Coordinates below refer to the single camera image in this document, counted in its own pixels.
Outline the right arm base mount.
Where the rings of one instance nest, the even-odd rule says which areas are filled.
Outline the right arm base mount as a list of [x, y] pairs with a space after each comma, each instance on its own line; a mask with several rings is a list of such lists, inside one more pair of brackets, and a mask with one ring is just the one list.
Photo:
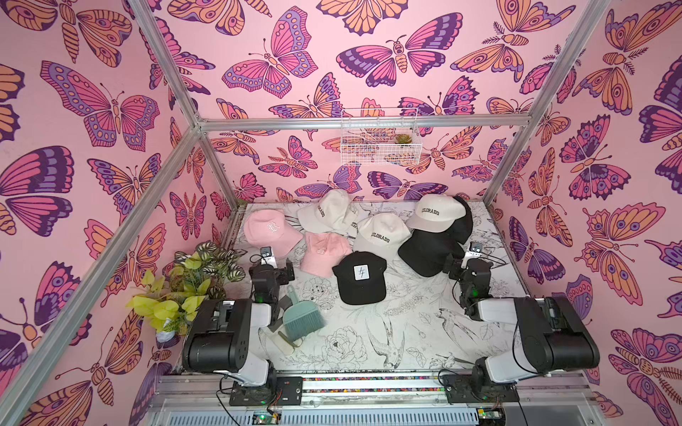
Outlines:
[[445, 372], [439, 375], [438, 381], [444, 389], [449, 404], [498, 404], [520, 401], [519, 394], [513, 384], [480, 384], [471, 375], [460, 375], [453, 372]]

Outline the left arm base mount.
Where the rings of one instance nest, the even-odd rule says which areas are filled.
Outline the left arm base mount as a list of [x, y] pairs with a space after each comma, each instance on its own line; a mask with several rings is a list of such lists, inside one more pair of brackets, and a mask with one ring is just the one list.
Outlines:
[[234, 383], [230, 406], [299, 406], [303, 396], [302, 376], [270, 378], [262, 386], [245, 387]]

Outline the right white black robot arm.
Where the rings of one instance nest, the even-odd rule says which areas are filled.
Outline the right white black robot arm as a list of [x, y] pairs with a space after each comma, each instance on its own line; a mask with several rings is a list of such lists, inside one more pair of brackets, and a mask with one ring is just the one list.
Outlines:
[[494, 297], [492, 264], [481, 258], [446, 257], [443, 272], [460, 287], [459, 304], [473, 321], [514, 326], [511, 348], [474, 363], [479, 387], [516, 383], [554, 371], [598, 367], [600, 350], [564, 296]]

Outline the black cap with white patch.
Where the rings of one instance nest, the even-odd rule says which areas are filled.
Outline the black cap with white patch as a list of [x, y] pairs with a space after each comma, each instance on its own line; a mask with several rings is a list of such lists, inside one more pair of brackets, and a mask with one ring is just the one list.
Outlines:
[[386, 268], [386, 260], [371, 252], [357, 251], [344, 257], [332, 268], [341, 300], [347, 305], [384, 301]]

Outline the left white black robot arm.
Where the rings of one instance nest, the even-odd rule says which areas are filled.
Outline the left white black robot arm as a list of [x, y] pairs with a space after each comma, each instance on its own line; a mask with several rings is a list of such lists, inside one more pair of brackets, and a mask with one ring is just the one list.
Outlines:
[[250, 339], [262, 328], [277, 331], [283, 325], [280, 287], [295, 280], [295, 273], [287, 260], [283, 268], [255, 264], [250, 278], [252, 296], [201, 303], [183, 346], [182, 365], [189, 372], [231, 377], [247, 391], [272, 392], [275, 368], [250, 349]]

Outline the plain black cap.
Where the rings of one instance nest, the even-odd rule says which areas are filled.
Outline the plain black cap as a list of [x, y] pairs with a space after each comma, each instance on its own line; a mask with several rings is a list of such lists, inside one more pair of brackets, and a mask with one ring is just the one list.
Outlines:
[[418, 275], [433, 277], [441, 273], [446, 264], [452, 261], [461, 263], [465, 251], [447, 232], [414, 230], [412, 236], [399, 247], [398, 256]]

